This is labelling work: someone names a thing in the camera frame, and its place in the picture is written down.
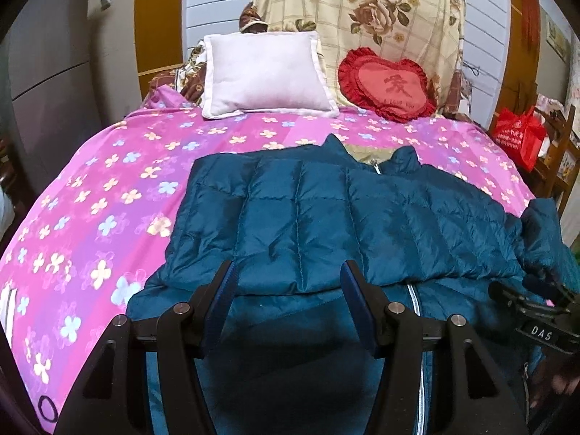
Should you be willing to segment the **person's right hand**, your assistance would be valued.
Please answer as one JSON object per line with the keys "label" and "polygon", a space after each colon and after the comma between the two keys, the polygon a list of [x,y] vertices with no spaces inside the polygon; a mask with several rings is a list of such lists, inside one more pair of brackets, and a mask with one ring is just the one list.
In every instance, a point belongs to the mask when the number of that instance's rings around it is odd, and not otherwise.
{"label": "person's right hand", "polygon": [[550,394],[572,395],[579,385],[579,353],[546,352],[532,377],[530,407],[536,409]]}

